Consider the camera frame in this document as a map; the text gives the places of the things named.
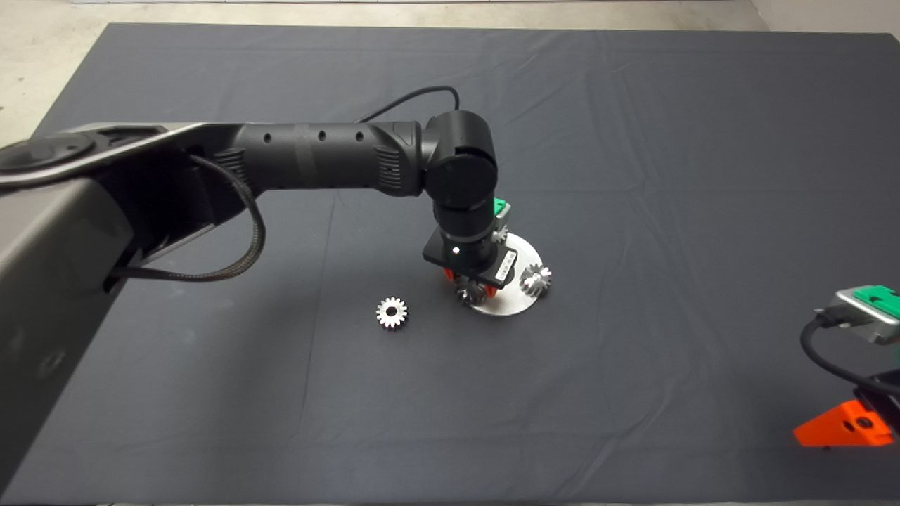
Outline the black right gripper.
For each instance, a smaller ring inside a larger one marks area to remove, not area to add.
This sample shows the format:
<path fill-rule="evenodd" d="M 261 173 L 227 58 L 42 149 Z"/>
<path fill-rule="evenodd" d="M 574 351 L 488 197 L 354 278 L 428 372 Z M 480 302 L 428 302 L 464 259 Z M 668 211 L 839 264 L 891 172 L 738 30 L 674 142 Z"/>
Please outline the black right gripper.
<path fill-rule="evenodd" d="M 899 387 L 899 372 L 881 372 L 870 380 Z M 899 438 L 899 397 L 855 387 L 858 401 L 845 401 L 793 430 L 807 448 L 833 446 L 888 446 Z"/>

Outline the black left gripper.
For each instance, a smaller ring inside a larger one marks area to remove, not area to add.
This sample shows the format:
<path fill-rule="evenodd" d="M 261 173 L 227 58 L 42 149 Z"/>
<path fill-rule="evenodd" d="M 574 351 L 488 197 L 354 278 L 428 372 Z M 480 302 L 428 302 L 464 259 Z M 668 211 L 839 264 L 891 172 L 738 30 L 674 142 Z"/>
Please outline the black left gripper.
<path fill-rule="evenodd" d="M 487 238 L 475 242 L 459 242 L 443 235 L 433 235 L 423 249 L 425 261 L 443 268 L 444 277 L 452 284 L 458 276 L 483 284 L 488 300 L 512 282 L 518 251 Z"/>

